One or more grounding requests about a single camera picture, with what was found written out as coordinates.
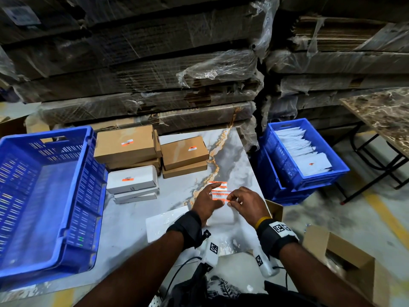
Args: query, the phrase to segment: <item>black metal table frame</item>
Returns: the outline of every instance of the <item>black metal table frame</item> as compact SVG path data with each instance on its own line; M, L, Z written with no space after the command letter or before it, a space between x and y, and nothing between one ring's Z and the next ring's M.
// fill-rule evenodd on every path
M373 155L367 148L366 146L371 143L374 139L376 139L377 137L379 137L379 134L375 134L371 139L367 140L364 144L362 144L360 147L356 147L355 145L355 135L356 133L359 131L359 129L365 125L364 122L358 122L356 123L356 126L348 131L347 133L345 133L344 135L342 135L340 138L338 138L335 142L333 142L331 144L331 146L335 146L336 144L338 144L340 141L344 140L345 138L347 138L349 136L349 141L351 143L352 149L354 150L354 152L371 168L375 169L375 170L380 170L383 171L383 173L378 176L375 180L369 182L368 184L366 184L364 187L362 187L359 191L356 191L354 194L348 196L345 193L345 190L341 187L341 185L339 185L338 182L335 182L335 186L340 190L340 192L342 193L342 195L345 197L344 201L341 202L341 205L345 205L347 202L351 201L352 199L354 199L356 196L362 194L364 191L366 191L367 189L369 189L371 186L373 186L374 184L378 183L379 181L381 181L383 178L385 178L386 176L390 176L393 180L395 180L398 185L396 187L394 187L394 189L398 190L400 189L402 186L406 185L407 183L409 183L409 179L406 179L405 181L401 181L399 180L394 174L393 172L400 168L401 166L403 166L404 164L406 164L409 159L403 155L398 149L396 149L394 146L392 146L389 142L386 141L386 143L397 153L396 157L386 166L383 165L377 158L375 155ZM372 162L369 161L368 158L366 158L366 156L364 154L361 153L361 151L365 152L365 154L367 154L375 163L376 165L374 165Z

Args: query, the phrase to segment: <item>hand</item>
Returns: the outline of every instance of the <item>hand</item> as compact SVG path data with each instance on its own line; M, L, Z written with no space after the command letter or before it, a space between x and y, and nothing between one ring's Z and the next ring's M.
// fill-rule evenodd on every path
M222 183L213 183L207 185L197 196L192 211L196 212L202 220L202 227L206 225L206 221L212 216L213 211L221 208L224 203L221 200L213 200L210 192L212 189L221 186Z
M238 213L255 227L262 217L270 217L265 202L256 192L241 186L228 195L228 206L235 208Z

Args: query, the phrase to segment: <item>left hand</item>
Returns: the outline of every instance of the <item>left hand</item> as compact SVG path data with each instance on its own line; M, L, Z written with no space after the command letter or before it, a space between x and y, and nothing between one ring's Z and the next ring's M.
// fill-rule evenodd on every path
M199 215L202 221L202 227L206 225L207 219L212 216L213 211L224 205L221 200L213 200L211 195L212 189L221 185L221 182L209 184L197 196L192 211Z

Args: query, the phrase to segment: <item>crate handle hole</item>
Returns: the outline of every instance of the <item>crate handle hole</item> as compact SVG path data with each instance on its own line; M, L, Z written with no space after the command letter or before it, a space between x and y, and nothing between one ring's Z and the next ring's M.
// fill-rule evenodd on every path
M40 141L42 143L48 143L48 142L69 141L69 140L67 139L66 136L60 136L60 137L43 138L43 139L40 139Z

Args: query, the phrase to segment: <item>yellow wristband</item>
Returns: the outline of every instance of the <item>yellow wristband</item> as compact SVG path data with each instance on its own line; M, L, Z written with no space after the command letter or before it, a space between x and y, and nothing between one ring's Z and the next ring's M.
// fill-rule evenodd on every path
M256 226L254 227L255 230L258 229L258 227L260 226L261 222L263 222L264 220L268 220L271 219L271 217L262 217L261 219L259 219L256 223Z

